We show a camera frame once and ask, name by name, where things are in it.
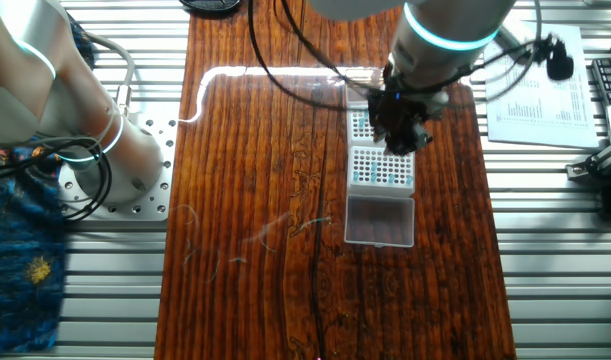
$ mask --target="keyboard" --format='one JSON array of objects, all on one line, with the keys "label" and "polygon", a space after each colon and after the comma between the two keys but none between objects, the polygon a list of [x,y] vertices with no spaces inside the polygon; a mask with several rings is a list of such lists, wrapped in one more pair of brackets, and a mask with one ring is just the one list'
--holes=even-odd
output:
[{"label": "keyboard", "polygon": [[611,59],[592,61],[592,72],[598,82],[603,104],[605,106],[611,105]]}]

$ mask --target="black cable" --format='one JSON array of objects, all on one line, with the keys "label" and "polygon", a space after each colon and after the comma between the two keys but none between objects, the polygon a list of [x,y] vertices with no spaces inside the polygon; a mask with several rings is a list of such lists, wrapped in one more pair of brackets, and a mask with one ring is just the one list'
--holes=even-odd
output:
[{"label": "black cable", "polygon": [[312,55],[316,60],[318,60],[321,64],[323,64],[325,67],[327,67],[328,69],[332,70],[333,72],[335,72],[343,81],[345,81],[348,84],[352,84],[354,86],[363,88],[363,89],[367,89],[367,90],[371,90],[374,92],[378,92],[381,94],[401,94],[401,95],[409,95],[409,94],[432,94],[432,93],[436,93],[441,91],[445,86],[449,86],[453,83],[455,83],[456,81],[460,80],[460,78],[462,78],[463,76],[469,76],[471,74],[473,74],[475,71],[478,71],[482,68],[484,68],[485,66],[498,61],[499,59],[501,59],[502,57],[505,57],[507,55],[513,54],[519,50],[525,49],[526,47],[528,47],[529,45],[532,45],[534,43],[536,43],[537,41],[539,41],[540,39],[537,38],[536,40],[533,41],[529,41],[526,42],[520,46],[514,47],[512,49],[508,49],[503,51],[501,54],[493,57],[492,59],[484,62],[482,65],[478,65],[475,67],[472,67],[470,69],[463,69],[458,71],[454,76],[452,76],[451,78],[435,84],[435,85],[431,85],[425,88],[421,88],[421,89],[413,89],[413,88],[409,88],[409,89],[404,89],[404,90],[382,90],[382,89],[378,89],[378,88],[374,88],[372,86],[369,86],[367,84],[363,84],[360,82],[357,82],[349,77],[347,77],[346,75],[342,74],[338,68],[336,68],[336,66],[332,63],[332,61],[327,58],[319,49],[317,49],[314,44],[311,43],[311,41],[309,41],[309,39],[307,39],[305,37],[305,35],[303,34],[303,32],[301,31],[301,29],[298,27],[298,25],[296,24],[296,20],[294,20],[294,16],[292,15],[291,11],[289,10],[289,4],[287,3],[287,0],[281,0],[281,3],[283,5],[283,12],[285,13],[285,16],[287,17],[288,22],[290,23],[290,26],[292,27],[292,31],[294,32],[294,34],[298,37],[299,41],[305,46],[305,48],[308,50],[308,52],[310,53],[310,55]]},{"label": "black cable", "polygon": [[1,172],[0,179],[19,174],[27,170],[28,168],[39,164],[41,161],[45,160],[49,156],[63,149],[74,147],[74,146],[85,147],[88,149],[92,157],[94,157],[94,159],[97,160],[97,164],[98,164],[99,172],[100,172],[100,184],[99,184],[100,186],[95,196],[85,207],[83,207],[83,209],[77,211],[74,214],[70,214],[64,217],[65,220],[69,220],[69,221],[83,220],[86,217],[88,217],[89,215],[91,215],[94,211],[96,211],[102,205],[102,203],[105,201],[105,199],[109,195],[111,182],[112,182],[112,172],[111,172],[111,166],[109,164],[109,161],[107,160],[106,156],[103,156],[103,152],[101,148],[98,146],[94,147],[94,145],[97,145],[97,143],[91,140],[86,140],[86,139],[72,140],[72,141],[63,143],[61,145],[58,145],[52,149],[45,150],[36,157],[30,157],[30,158],[27,158],[27,159],[24,159],[18,162],[0,165],[0,171],[11,169],[9,171]]},{"label": "black cable", "polygon": [[100,157],[100,159],[98,159],[99,161],[97,162],[100,175],[98,190],[96,191],[96,194],[94,194],[94,197],[90,200],[90,202],[87,203],[87,205],[85,205],[81,210],[78,210],[74,214],[70,214],[64,217],[65,220],[70,222],[81,221],[92,215],[96,210],[98,210],[100,206],[102,206],[111,190],[112,168],[110,166],[109,160],[107,159],[107,156],[104,156],[102,152],[94,153],[91,150],[90,153],[96,159]]},{"label": "black cable", "polygon": [[4,164],[4,165],[0,165],[0,171],[1,170],[5,170],[5,169],[13,169],[10,171],[6,171],[0,174],[0,179],[3,179],[5,177],[14,175],[16,173],[19,173],[20,171],[23,171],[33,165],[38,164],[39,162],[45,160],[46,158],[48,158],[50,155],[53,155],[55,153],[57,153],[58,151],[61,151],[63,149],[69,148],[69,147],[73,147],[73,146],[89,146],[89,143],[86,142],[86,140],[73,140],[73,141],[69,141],[66,142],[64,144],[61,144],[59,146],[56,146],[52,149],[43,151],[40,155],[36,156],[36,157],[31,157],[31,158],[27,158],[25,160],[21,160],[18,162],[14,162],[14,163],[9,163],[9,164]]},{"label": "black cable", "polygon": [[276,87],[278,87],[282,92],[284,92],[289,97],[295,100],[298,100],[304,104],[307,104],[309,106],[324,108],[324,109],[333,110],[333,111],[347,111],[347,108],[344,106],[324,104],[318,101],[304,98],[292,92],[291,90],[286,88],[283,84],[281,84],[280,81],[278,81],[278,79],[276,79],[276,77],[274,77],[274,75],[272,75],[272,73],[269,71],[269,68],[267,67],[267,64],[265,63],[265,59],[263,59],[263,55],[261,54],[261,50],[258,47],[258,41],[256,39],[256,31],[254,30],[254,0],[249,0],[249,4],[247,7],[247,17],[248,17],[248,24],[249,24],[249,39],[252,42],[252,48],[254,48],[254,54],[256,55],[256,60],[258,60],[258,62],[261,64],[261,67],[263,68],[263,70],[265,70],[265,73],[267,73],[267,77],[270,79],[272,83],[274,83],[274,85],[276,85]]}]

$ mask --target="blue fabric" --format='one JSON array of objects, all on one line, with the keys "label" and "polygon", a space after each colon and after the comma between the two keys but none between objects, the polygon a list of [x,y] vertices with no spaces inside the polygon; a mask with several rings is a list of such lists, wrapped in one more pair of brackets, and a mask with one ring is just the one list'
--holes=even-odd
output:
[{"label": "blue fabric", "polygon": [[[70,17],[76,46],[93,68],[94,47]],[[0,165],[39,150],[0,150]],[[0,354],[54,346],[65,278],[64,221],[57,201],[59,160],[0,180]]]}]

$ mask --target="paper document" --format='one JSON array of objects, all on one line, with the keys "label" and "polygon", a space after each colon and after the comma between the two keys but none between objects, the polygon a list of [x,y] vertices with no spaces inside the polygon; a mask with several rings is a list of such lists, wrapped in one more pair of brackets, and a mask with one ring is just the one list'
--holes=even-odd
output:
[{"label": "paper document", "polygon": [[[536,25],[525,23],[536,33]],[[554,34],[565,42],[574,59],[574,76],[562,82],[547,77],[546,62],[532,65],[527,76],[510,93],[487,105],[490,141],[594,148],[598,146],[590,99],[585,56],[578,27],[543,24],[542,38]],[[501,53],[495,43],[484,52],[485,59]],[[510,57],[485,68],[487,96],[499,93],[523,71]]]}]

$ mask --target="wood grain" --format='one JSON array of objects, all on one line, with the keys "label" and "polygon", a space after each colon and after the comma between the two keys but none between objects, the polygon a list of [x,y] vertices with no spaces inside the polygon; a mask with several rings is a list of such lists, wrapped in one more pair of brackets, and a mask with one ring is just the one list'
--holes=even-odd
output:
[{"label": "wood grain", "polygon": [[[290,4],[336,63],[383,65],[396,11],[333,23]],[[272,3],[256,6],[268,63],[312,66]],[[192,18],[182,117],[210,69],[257,66],[245,14]],[[341,103],[327,80],[281,77]],[[514,359],[472,95],[451,95],[469,110],[429,125],[416,245],[376,249],[343,242],[345,115],[297,103],[264,76],[215,76],[199,120],[179,129],[155,358]]]}]

